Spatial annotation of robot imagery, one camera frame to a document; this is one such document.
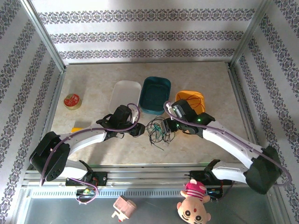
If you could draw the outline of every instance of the pink toy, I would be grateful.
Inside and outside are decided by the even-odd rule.
[[[204,203],[210,201],[210,196],[205,195],[206,188],[201,182],[192,179],[186,184],[185,191],[181,195],[185,200],[177,204],[179,216],[190,224],[206,224],[211,219],[206,212]]]
[[[123,222],[125,219],[129,219],[131,215],[136,210],[136,205],[131,200],[126,199],[124,196],[118,197],[118,199],[113,204],[113,207],[118,211],[115,211],[112,215],[117,216],[119,222]]]

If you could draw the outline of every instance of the yellow object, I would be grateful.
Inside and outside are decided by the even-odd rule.
[[[71,133],[73,133],[73,132],[77,132],[77,131],[80,131],[80,130],[82,130],[81,127],[73,127],[73,128],[71,129]]]
[[[191,108],[194,109],[197,114],[201,114],[206,111],[205,99],[200,92],[182,90],[176,95],[176,101],[180,99],[187,100]]]

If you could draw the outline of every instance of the floral pattern stripe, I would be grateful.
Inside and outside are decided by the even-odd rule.
[[[6,0],[0,8],[0,40],[21,8],[19,0]]]
[[[281,165],[287,168],[287,164],[285,162],[284,157],[282,156],[280,145],[278,144],[278,140],[273,131],[272,124],[264,107],[261,95],[258,91],[250,67],[244,55],[241,56],[239,63],[245,76],[245,80],[247,82],[250,94],[252,96],[252,100],[255,104],[255,109],[262,124],[266,139],[278,151]],[[286,182],[287,176],[285,174],[282,174],[281,177],[282,182]],[[289,198],[289,203],[292,207],[292,211],[295,213],[295,220],[299,223],[299,198],[298,193],[296,192],[296,187],[293,183],[291,183],[290,185],[285,186],[284,189],[287,192],[287,197]]]
[[[268,90],[282,128],[288,138],[291,149],[293,150],[294,156],[297,158],[297,162],[299,163],[299,133],[297,132],[297,128],[295,128],[295,124],[289,114],[289,110],[286,108],[285,101],[280,94],[276,81],[274,80],[268,64],[266,63],[254,37],[249,41],[248,47],[251,50],[252,56],[254,57],[256,65],[261,73],[265,87]]]
[[[142,57],[231,57],[234,49],[119,49],[60,51],[62,59]]]
[[[37,76],[37,73],[39,71],[43,57],[46,54],[46,51],[47,51],[46,46],[44,45],[43,42],[41,42],[37,48],[31,66],[29,67],[29,70],[21,85],[18,96],[15,99],[15,103],[11,110],[11,114],[8,115],[6,126],[4,126],[2,133],[0,135],[0,168],[2,167],[2,163],[5,160],[5,155],[10,147],[12,137],[14,136],[17,125],[19,124],[21,114],[23,113],[23,109],[26,105],[31,88],[34,84],[35,77]]]
[[[290,56],[288,49],[283,44],[278,32],[271,23],[269,17],[265,15],[260,23],[260,28],[267,38],[268,43],[275,54],[275,57],[283,71],[286,79],[292,87],[295,97],[299,102],[299,69]]]
[[[39,13],[44,24],[132,21],[250,21],[254,9],[195,8]]]
[[[274,0],[274,2],[299,38],[299,6],[296,0]]]
[[[144,31],[51,34],[57,43],[124,42],[124,41],[239,41],[243,31]]]
[[[11,54],[8,56],[6,63],[0,71],[0,104],[2,103],[5,92],[7,91],[12,77],[14,77],[16,70],[19,67],[21,59],[23,58],[35,31],[33,24],[30,20],[28,20],[18,37]]]
[[[34,107],[32,109],[31,115],[28,119],[27,127],[25,128],[24,137],[22,138],[20,148],[17,150],[17,155],[13,163],[13,168],[11,170],[11,175],[9,181],[7,182],[7,187],[4,190],[4,196],[2,197],[1,210],[0,210],[0,223],[4,224],[6,221],[6,214],[10,210],[12,198],[16,192],[17,183],[20,181],[20,175],[24,166],[25,159],[27,157],[27,152],[30,149],[31,138],[34,134],[37,121],[40,116],[40,112],[43,107],[43,102],[45,100],[48,87],[50,85],[51,79],[53,77],[53,72],[56,65],[53,59],[50,60],[50,63],[47,67],[46,74],[44,76],[42,85],[36,97]]]

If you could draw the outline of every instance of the white plastic container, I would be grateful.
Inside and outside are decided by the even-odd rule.
[[[115,84],[109,104],[109,112],[114,113],[120,105],[129,103],[138,106],[141,93],[141,85],[138,82],[122,80]]]

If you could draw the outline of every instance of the tin can lid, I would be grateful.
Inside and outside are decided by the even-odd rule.
[[[69,94],[64,98],[64,105],[66,107],[74,107],[80,102],[80,97],[77,94]]]

